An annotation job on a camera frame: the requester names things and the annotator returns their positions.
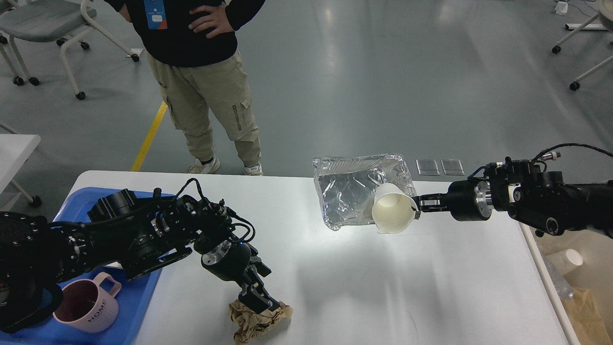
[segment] hand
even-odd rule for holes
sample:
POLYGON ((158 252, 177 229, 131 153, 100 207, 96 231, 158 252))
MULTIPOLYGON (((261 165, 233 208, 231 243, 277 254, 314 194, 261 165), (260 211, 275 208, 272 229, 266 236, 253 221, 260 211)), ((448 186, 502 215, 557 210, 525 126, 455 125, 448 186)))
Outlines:
POLYGON ((194 30, 195 33, 199 33, 208 28, 215 28, 213 31, 207 34, 207 38, 213 38, 222 33, 234 32, 228 17, 226 16, 226 4, 221 3, 218 7, 213 6, 199 6, 189 11, 189 14, 196 14, 201 12, 208 12, 208 15, 204 15, 194 20, 189 28, 194 30))
POLYGON ((132 23, 132 18, 130 18, 130 14, 128 13, 128 8, 126 7, 125 4, 123 4, 123 6, 121 7, 121 10, 119 10, 119 14, 128 22, 128 23, 132 23))

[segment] white sneaker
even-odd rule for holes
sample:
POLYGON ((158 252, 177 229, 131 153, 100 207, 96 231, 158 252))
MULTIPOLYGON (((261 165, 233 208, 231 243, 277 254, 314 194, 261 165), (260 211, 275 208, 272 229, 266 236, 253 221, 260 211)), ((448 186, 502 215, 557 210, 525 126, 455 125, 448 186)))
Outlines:
POLYGON ((243 167, 243 173, 247 176, 264 176, 261 163, 258 163, 253 168, 247 168, 246 166, 243 167))
POLYGON ((189 167, 188 174, 213 174, 215 171, 217 171, 217 169, 219 169, 220 165, 221 163, 219 162, 219 159, 217 159, 215 156, 213 156, 213 161, 211 163, 207 163, 205 165, 202 165, 200 160, 196 158, 194 164, 189 167))

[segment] black cable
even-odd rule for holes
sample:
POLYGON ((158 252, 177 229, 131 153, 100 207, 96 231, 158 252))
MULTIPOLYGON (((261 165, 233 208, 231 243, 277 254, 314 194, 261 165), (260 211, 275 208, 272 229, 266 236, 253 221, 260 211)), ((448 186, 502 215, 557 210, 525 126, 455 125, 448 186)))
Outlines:
POLYGON ((179 195, 181 195, 181 193, 183 193, 183 191, 185 190, 185 188, 187 188, 187 186, 191 183, 191 182, 195 182, 196 183, 196 189, 198 189, 198 194, 200 195, 201 199, 204 199, 204 194, 202 193, 202 188, 200 187, 200 182, 195 179, 195 178, 190 178, 187 182, 185 182, 185 184, 183 185, 183 187, 181 187, 181 189, 179 190, 179 192, 177 194, 175 194, 175 197, 178 198, 179 195))
POLYGON ((78 229, 81 227, 83 223, 75 223, 75 222, 65 222, 63 220, 59 220, 57 222, 51 222, 48 224, 48 226, 50 228, 55 228, 55 227, 70 227, 70 228, 75 228, 78 229))
POLYGON ((537 165, 537 164, 542 164, 543 165, 543 171, 541 171, 542 173, 547 171, 547 163, 545 163, 543 161, 537 161, 536 163, 533 163, 532 165, 534 166, 534 165, 537 165))
POLYGON ((468 177, 467 177, 466 179, 467 179, 467 180, 472 180, 472 179, 480 179, 480 180, 483 180, 483 179, 482 179, 482 178, 480 178, 480 177, 475 177, 475 175, 476 175, 476 174, 477 174, 479 171, 481 171, 481 170, 483 170, 483 169, 487 169, 487 167, 486 167, 486 166, 480 166, 480 167, 479 167, 477 170, 475 170, 475 171, 474 171, 472 174, 468 175, 468 177))
POLYGON ((594 151, 598 151, 600 153, 604 153, 605 155, 609 156, 609 157, 613 157, 613 153, 610 153, 609 151, 603 150, 599 147, 596 146, 592 146, 592 145, 587 145, 587 144, 577 144, 575 142, 567 142, 564 144, 559 144, 553 147, 550 147, 546 150, 540 151, 539 154, 537 154, 534 158, 532 158, 532 161, 536 162, 539 158, 541 158, 544 154, 546 154, 547 152, 551 152, 555 149, 558 149, 560 147, 567 147, 567 146, 578 146, 578 147, 585 147, 587 149, 592 149, 594 151))
POLYGON ((234 218, 240 220, 243 223, 249 224, 249 226, 251 227, 251 237, 249 239, 244 240, 244 242, 250 242, 253 238, 256 237, 256 227, 254 227, 253 224, 249 223, 248 220, 243 219, 243 218, 237 216, 236 214, 234 215, 234 218))
POLYGON ((153 204, 163 205, 163 204, 171 204, 171 203, 174 203, 174 202, 176 202, 176 198, 174 196, 165 196, 163 198, 157 198, 155 201, 150 201, 149 203, 144 204, 143 206, 140 206, 136 210, 130 211, 130 212, 126 213, 126 214, 118 215, 117 217, 111 218, 111 219, 100 220, 98 222, 83 223, 80 226, 82 228, 95 228, 95 227, 99 227, 99 226, 107 226, 109 224, 113 224, 115 222, 119 222, 120 220, 124 220, 126 218, 133 217, 137 213, 143 211, 144 209, 150 207, 153 204))
POLYGON ((243 234, 243 236, 239 237, 238 240, 236 241, 231 241, 232 243, 241 243, 241 242, 249 242, 247 240, 245 240, 247 238, 247 236, 249 236, 251 234, 251 228, 247 226, 247 224, 243 224, 243 223, 232 223, 232 226, 234 227, 234 230, 236 230, 236 227, 243 227, 245 229, 247 229, 247 232, 245 234, 243 234))
POLYGON ((573 7, 574 7, 574 8, 576 8, 577 10, 579 10, 579 12, 581 12, 583 15, 588 16, 588 17, 591 17, 591 16, 592 16, 592 15, 589 15, 589 14, 587 14, 587 13, 583 12, 583 10, 581 9, 581 7, 579 7, 579 6, 577 6, 577 5, 573 5, 573 4, 570 4, 570 3, 568 3, 568 4, 569 4, 569 5, 571 5, 571 6, 573 6, 573 7))

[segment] id badge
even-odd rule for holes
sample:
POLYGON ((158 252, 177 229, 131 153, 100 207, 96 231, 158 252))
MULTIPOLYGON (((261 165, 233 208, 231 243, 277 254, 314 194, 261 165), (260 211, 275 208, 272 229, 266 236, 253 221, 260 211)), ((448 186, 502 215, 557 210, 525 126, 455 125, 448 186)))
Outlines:
POLYGON ((166 12, 164 11, 164 0, 144 0, 145 12, 149 30, 166 30, 166 12))

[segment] black sweatshirt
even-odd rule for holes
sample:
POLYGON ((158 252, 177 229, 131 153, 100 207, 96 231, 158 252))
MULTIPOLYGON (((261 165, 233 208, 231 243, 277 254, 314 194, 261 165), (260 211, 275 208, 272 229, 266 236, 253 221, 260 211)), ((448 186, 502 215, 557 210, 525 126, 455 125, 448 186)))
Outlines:
MULTIPOLYGON (((189 10, 201 6, 220 6, 221 0, 163 0, 168 28, 150 30, 145 13, 147 0, 104 0, 116 11, 126 4, 132 25, 143 45, 156 60, 176 67, 199 67, 230 58, 237 48, 234 33, 222 33, 211 39, 206 34, 213 28, 195 33, 188 25, 208 13, 191 15, 189 10)), ((249 22, 262 8, 265 0, 232 0, 226 16, 236 31, 249 22)))

